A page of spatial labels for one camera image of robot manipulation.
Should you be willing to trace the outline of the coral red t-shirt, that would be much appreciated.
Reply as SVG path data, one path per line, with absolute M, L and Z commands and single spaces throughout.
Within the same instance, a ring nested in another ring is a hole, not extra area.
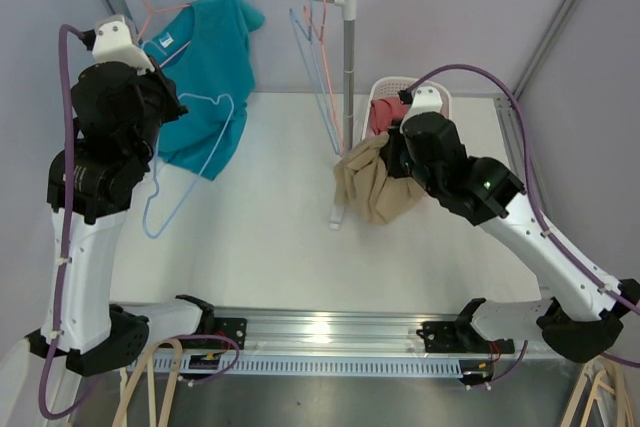
M 398 97 L 374 99 L 370 103 L 368 127 L 372 136 L 387 132 L 395 120 L 402 119 L 408 111 Z

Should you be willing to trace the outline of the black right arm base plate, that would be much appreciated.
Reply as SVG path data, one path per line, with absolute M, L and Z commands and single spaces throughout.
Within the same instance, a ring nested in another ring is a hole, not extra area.
M 511 339 L 486 340 L 468 321 L 425 321 L 416 335 L 423 341 L 427 353 L 514 354 L 516 351 Z

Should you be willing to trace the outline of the light blue wire hanger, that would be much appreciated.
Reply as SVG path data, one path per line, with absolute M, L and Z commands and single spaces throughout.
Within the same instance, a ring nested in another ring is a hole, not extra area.
M 144 210 L 143 210 L 143 216 L 142 216 L 142 228 L 143 228 L 144 234 L 149 239 L 152 239 L 152 240 L 158 239 L 163 234 L 163 232 L 166 230 L 166 228 L 172 222 L 173 218 L 178 213 L 178 211 L 180 210 L 180 208 L 182 207 L 184 202 L 187 200 L 187 198 L 191 194 L 192 190 L 196 186 L 196 184 L 199 181 L 199 179 L 202 178 L 207 173 L 208 166 L 209 166 L 211 160 L 213 159 L 213 157 L 215 156 L 215 154 L 216 154 L 216 152 L 218 150 L 218 147 L 221 144 L 221 142 L 222 142 L 222 140 L 223 140 L 223 138 L 225 136 L 226 131 L 228 130 L 230 122 L 234 117 L 235 110 L 236 110 L 234 99 L 228 93 L 221 93 L 217 97 L 213 98 L 213 97 L 209 97 L 209 96 L 205 96 L 205 95 L 194 94 L 194 93 L 191 93 L 191 92 L 179 92 L 177 98 L 178 98 L 179 101 L 189 100 L 189 101 L 205 103 L 208 106 L 208 109 L 210 111 L 213 111 L 213 110 L 225 111 L 226 112 L 226 119 L 224 120 L 222 126 L 219 129 L 218 136 L 217 136 L 215 142 L 212 144 L 212 147 L 211 147 L 209 153 L 207 154 L 206 158 L 201 162 L 201 165 L 199 166 L 199 169 L 196 170 L 193 166 L 191 166 L 189 168 L 189 171 L 192 172 L 194 174 L 194 176 L 193 176 L 193 180 L 189 184 L 188 188 L 184 191 L 183 195 L 178 200 L 178 202 L 174 206 L 174 208 L 171 210 L 171 212 L 169 213 L 168 217 L 162 222 L 160 227 L 155 232 L 152 232 L 151 229 L 149 228 L 149 225 L 148 225 L 148 218 L 149 218 L 152 202 L 161 193 L 161 184 L 160 184 L 159 179 L 158 179 L 158 159 L 159 159 L 159 157 L 158 156 L 154 157 L 153 164 L 152 164 L 152 181 L 153 181 L 153 185 L 154 185 L 155 190 L 146 199 Z
M 305 16 L 303 13 L 303 9 L 302 9 L 302 15 L 303 17 L 301 17 L 293 8 L 289 9 L 289 20 L 293 29 L 294 39 L 298 48 L 298 52 L 309 81 L 309 86 L 311 87 L 311 92 L 314 96 L 316 105 L 318 106 L 318 109 L 320 111 L 320 115 L 323 120 L 330 145 L 332 147 L 330 137 L 329 137 L 329 129 L 328 129 L 329 124 L 327 120 L 327 113 L 325 111 L 325 105 L 324 105 L 323 95 L 320 91 L 319 81 L 317 80 L 317 77 L 316 77 L 317 67 L 315 66 L 315 63 L 314 63 L 315 59 L 320 60 L 320 53 L 316 52 L 315 55 L 312 55 L 312 52 L 308 43 L 308 39 L 306 37 L 306 30 L 305 30 L 306 23 L 305 23 Z

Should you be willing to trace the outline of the tan t-shirt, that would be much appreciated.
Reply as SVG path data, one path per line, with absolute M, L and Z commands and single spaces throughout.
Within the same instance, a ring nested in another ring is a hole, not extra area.
M 394 178 L 387 172 L 381 151 L 388 142 L 387 132 L 367 138 L 333 168 L 335 204 L 348 207 L 364 222 L 379 226 L 406 214 L 425 197 L 424 190 L 411 177 Z

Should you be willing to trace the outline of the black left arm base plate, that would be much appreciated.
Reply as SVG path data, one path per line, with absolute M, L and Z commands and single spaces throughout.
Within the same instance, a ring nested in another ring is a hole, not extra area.
M 211 335 L 225 337 L 233 340 L 240 350 L 244 349 L 246 340 L 246 330 L 248 321 L 241 317 L 220 317 L 213 321 L 208 321 L 203 327 L 202 333 L 209 336 L 208 339 L 200 340 L 201 348 L 212 348 L 217 350 L 229 350 L 231 346 L 220 340 L 212 340 Z

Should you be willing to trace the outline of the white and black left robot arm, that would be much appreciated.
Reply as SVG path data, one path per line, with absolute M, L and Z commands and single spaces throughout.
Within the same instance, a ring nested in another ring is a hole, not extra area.
M 60 249 L 51 304 L 30 333 L 39 357 L 64 357 L 93 377 L 133 363 L 150 344 L 181 336 L 194 348 L 215 336 L 214 308 L 179 295 L 163 304 L 110 301 L 116 246 L 135 188 L 150 170 L 163 124 L 186 114 L 176 86 L 153 63 L 86 68 L 68 89 L 65 147 L 49 168 L 47 202 Z

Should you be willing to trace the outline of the pink wire hanger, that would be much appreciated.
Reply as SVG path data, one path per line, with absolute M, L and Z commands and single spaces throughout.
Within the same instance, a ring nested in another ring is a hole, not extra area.
M 338 122 L 337 102 L 334 94 L 331 71 L 329 68 L 328 55 L 325 45 L 325 28 L 327 22 L 328 1 L 320 1 L 322 3 L 322 12 L 321 22 L 319 25 L 317 25 L 314 21 L 313 4 L 315 0 L 309 0 L 308 4 L 303 7 L 303 13 L 306 23 L 305 30 L 312 55 L 315 55 L 316 52 L 320 53 L 320 60 L 314 60 L 315 66 L 317 67 L 316 77 L 319 81 L 320 91 L 323 95 L 325 111 L 327 113 L 327 120 L 329 124 L 329 137 L 332 148 L 336 155 L 341 156 L 345 153 L 344 133 L 343 128 L 339 126 Z

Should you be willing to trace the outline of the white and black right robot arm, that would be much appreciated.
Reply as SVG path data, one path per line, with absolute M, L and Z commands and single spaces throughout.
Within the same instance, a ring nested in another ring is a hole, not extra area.
M 473 157 L 455 124 L 437 112 L 395 120 L 382 150 L 390 173 L 411 178 L 450 213 L 507 247 L 547 287 L 547 299 L 476 298 L 458 314 L 455 339 L 466 351 L 490 341 L 543 342 L 575 363 L 605 354 L 637 307 L 639 284 L 591 262 L 533 206 L 528 189 L 502 162 Z

